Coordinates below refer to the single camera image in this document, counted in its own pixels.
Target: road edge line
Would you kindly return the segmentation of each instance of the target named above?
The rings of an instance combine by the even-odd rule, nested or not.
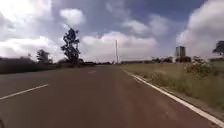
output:
[[[170,97],[171,99],[173,99],[176,102],[182,104],[183,106],[189,108],[190,110],[194,111],[195,113],[199,114],[200,116],[202,116],[202,117],[206,118],[207,120],[215,123],[219,127],[224,128],[224,122],[219,120],[219,119],[217,119],[216,117],[210,115],[209,113],[207,113],[207,112],[205,112],[205,111],[203,111],[203,110],[193,106],[192,104],[189,104],[188,102],[186,102],[186,101],[184,101],[184,100],[182,100],[182,99],[180,99],[180,98],[170,94],[169,92],[164,91],[163,89],[160,89],[159,87],[156,87],[155,85],[152,85],[152,84],[146,82],[140,76],[134,75],[134,74],[132,74],[132,73],[130,73],[128,71],[125,71],[125,70],[123,70],[123,71],[125,73],[127,73],[129,76],[132,76],[132,77],[136,78],[137,80],[141,81],[142,83],[152,87],[153,89],[155,89],[155,90],[159,91],[160,93]]]

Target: tree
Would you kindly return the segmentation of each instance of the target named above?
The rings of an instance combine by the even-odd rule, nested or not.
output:
[[[173,57],[170,56],[170,57],[164,58],[163,62],[172,63],[173,62]]]
[[[176,62],[191,62],[191,58],[188,56],[176,58]]]
[[[45,52],[43,49],[39,50],[37,52],[37,59],[40,63],[43,63],[43,64],[50,64],[52,63],[52,60],[49,59],[49,53],[48,52]]]
[[[213,50],[213,53],[219,53],[221,56],[224,57],[224,41],[219,41],[216,44],[216,48]]]
[[[73,30],[70,28],[68,31],[68,34],[65,33],[65,36],[63,37],[63,40],[65,41],[65,45],[61,47],[61,50],[64,52],[64,54],[67,56],[68,61],[72,64],[78,64],[79,63],[79,39],[77,39],[76,35],[78,34],[78,30]]]

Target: grassy verge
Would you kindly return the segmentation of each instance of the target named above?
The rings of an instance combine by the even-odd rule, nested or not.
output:
[[[215,63],[214,66],[218,73],[203,77],[185,72],[184,64],[130,64],[121,67],[154,85],[200,99],[224,113],[224,63]]]

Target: tall tree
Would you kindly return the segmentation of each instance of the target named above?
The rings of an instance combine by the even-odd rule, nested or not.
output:
[[[49,59],[49,53],[44,51],[43,49],[37,52],[37,59],[40,63],[43,63],[43,64],[52,63],[52,60]]]
[[[213,50],[213,53],[218,53],[224,57],[224,41],[219,41],[216,44],[216,48]]]
[[[78,64],[79,62],[79,39],[77,39],[78,30],[74,30],[70,28],[68,33],[65,33],[63,40],[65,41],[65,45],[61,47],[61,50],[64,51],[64,54],[67,56],[68,61],[72,64]]]

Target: blue sky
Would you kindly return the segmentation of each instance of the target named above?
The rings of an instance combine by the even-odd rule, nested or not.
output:
[[[223,0],[0,0],[0,56],[35,59],[42,48],[57,61],[71,26],[86,61],[115,60],[115,40],[120,60],[170,56],[178,45],[208,58],[224,38],[222,14]]]

